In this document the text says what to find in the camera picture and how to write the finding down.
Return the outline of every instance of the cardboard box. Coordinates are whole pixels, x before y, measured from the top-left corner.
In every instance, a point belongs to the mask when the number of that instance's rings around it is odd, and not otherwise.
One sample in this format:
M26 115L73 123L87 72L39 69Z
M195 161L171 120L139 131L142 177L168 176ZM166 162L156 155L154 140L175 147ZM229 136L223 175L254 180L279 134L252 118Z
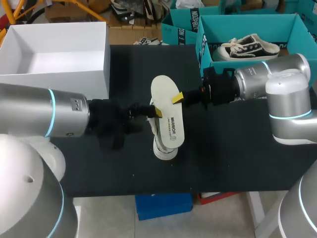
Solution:
M220 0L202 0L205 6L218 6L220 4Z
M169 45L194 45L197 33L173 26L172 18L168 14L162 21L163 42Z
M110 4L111 4L111 0L89 0L88 1L89 8L98 14L105 11L109 7Z
M10 26L0 48L0 82L109 98L104 22Z
M236 195L240 192L212 192L212 193L213 193L213 195L208 196L208 197L203 197L203 194L201 194L201 195L197 194L197 198L199 199L199 201L202 205L205 205L205 204L208 204L211 202L215 202L215 201L224 199L226 197Z
M238 6L237 8L240 11L250 11L250 10L255 10L255 9L261 9L262 7L263 7L262 0L247 0L246 4Z
M317 3L313 0L300 0L297 13L317 42Z
M88 7L87 0L78 0ZM45 18L50 22L77 21L88 17L88 12L82 10L71 2L65 2L65 5L54 2L51 6L45 8Z
M297 12L298 0L280 0L277 11L284 14L293 14Z
M220 3L218 6L209 6L192 9L176 9L176 0L173 0L170 8L170 15L172 17L173 26L188 31L197 32L199 16L224 14L225 0L220 0L219 2Z
M132 45L142 37L162 40L161 29L124 29L109 28L109 43L111 45Z
M196 54L203 76L204 68L214 66L217 73L224 68L239 68L260 61L212 61L209 47L216 49L232 38L243 38L257 33L289 54L303 54L311 67L310 86L317 77L317 44L314 42L300 17L294 14L275 15L214 15L201 16L196 41Z
M237 12L233 14L244 14L244 15L263 15L263 14L278 14L278 12L273 8L261 8L261 9L254 9L254 10L246 10L241 11L237 9Z

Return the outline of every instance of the tile floor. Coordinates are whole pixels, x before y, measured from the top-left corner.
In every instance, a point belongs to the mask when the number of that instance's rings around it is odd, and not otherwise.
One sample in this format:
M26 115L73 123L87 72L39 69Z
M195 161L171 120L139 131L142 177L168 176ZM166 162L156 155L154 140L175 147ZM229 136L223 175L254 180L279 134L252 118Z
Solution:
M281 193L261 193L265 212ZM74 204L81 206L78 238L254 238L244 193L145 221L138 220L134 196L75 198ZM280 237L278 230L271 236Z

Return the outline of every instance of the teal box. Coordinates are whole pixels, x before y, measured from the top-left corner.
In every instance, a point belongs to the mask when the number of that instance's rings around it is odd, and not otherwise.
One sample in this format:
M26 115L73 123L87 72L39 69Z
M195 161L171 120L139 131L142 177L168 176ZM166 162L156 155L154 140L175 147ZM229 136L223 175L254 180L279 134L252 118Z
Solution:
M303 54L311 67L310 86L317 77L317 44L298 15L219 15L201 16L196 41L196 54L200 73L214 66L217 73L224 68L239 68L260 61L212 61L209 47L216 49L232 38L243 38L257 33L268 42L287 48L289 54Z
M224 14L224 5L225 0L220 0L218 6L176 9L176 0L173 0L170 7L170 14L172 16L174 26L188 31L197 32L199 16Z
M293 14L297 12L298 9L298 0L284 0L285 1L285 9L284 14Z
M243 14L243 15L250 15L250 14L278 14L278 12L275 9L272 8L262 8L262 9L255 9L255 10L249 10L249 11L241 11L237 7L237 14Z
M317 3L314 0L300 0L297 13L314 40L317 41Z
M197 33L173 26L172 18L167 15L161 24L162 40L169 45L194 45Z

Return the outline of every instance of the shoe sole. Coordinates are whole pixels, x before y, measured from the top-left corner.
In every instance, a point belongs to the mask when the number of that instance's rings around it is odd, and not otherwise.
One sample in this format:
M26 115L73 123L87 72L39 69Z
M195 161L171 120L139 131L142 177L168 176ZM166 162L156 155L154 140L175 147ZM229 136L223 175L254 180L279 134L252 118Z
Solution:
M278 57L278 55L275 56L262 56L262 57L255 57L255 58L243 58L243 59L236 59L236 58L228 58L223 55L221 55L217 50L212 55L212 61L257 61L257 60L270 60Z
M156 157L158 157L160 160L171 160L174 159L177 155L178 148L173 149L170 153L163 153L158 149L158 146L156 144L155 138L153 140L153 152Z
M151 95L154 105L161 110L163 118L159 118L159 131L162 143L169 149L180 147L184 142L184 124L182 104L173 104L172 98L179 90L172 79L165 75L157 76L151 84Z

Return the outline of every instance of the black table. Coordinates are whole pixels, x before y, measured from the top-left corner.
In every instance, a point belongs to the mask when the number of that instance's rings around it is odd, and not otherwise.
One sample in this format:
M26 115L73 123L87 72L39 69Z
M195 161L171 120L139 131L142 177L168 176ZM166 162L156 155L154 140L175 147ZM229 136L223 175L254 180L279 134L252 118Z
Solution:
M110 97L126 107L148 104L151 81L172 78L180 90L197 88L200 74L189 46L112 46ZM311 93L313 107L316 96ZM69 196L107 196L212 191L288 190L317 157L317 145L285 146L274 141L266 100L234 102L183 111L185 142L177 157L153 154L153 135L126 137L124 148L103 152L93 136L52 138L66 158L62 186Z

